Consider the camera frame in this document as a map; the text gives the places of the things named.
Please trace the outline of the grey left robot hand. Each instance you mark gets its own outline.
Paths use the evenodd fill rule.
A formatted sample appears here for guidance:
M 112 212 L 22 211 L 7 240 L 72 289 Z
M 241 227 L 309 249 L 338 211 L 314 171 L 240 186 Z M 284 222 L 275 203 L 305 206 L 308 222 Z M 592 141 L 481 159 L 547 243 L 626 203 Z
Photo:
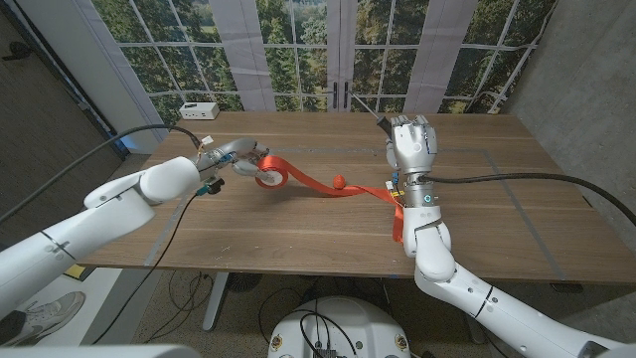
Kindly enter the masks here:
M 238 175 L 272 183 L 273 177 L 257 166 L 268 154 L 269 148 L 253 138 L 239 138 L 216 146 L 214 139 L 207 136 L 201 140 L 195 165 L 202 180 L 216 177 L 219 170 L 231 166 Z

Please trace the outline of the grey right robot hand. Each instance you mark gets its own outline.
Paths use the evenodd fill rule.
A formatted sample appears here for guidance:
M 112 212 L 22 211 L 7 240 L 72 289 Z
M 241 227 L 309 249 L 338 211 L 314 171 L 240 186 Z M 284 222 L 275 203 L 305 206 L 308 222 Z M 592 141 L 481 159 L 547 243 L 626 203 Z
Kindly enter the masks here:
M 395 168 L 402 177 L 406 207 L 434 206 L 433 184 L 425 176 L 432 171 L 438 152 L 434 127 L 423 114 L 401 114 L 390 119 Z

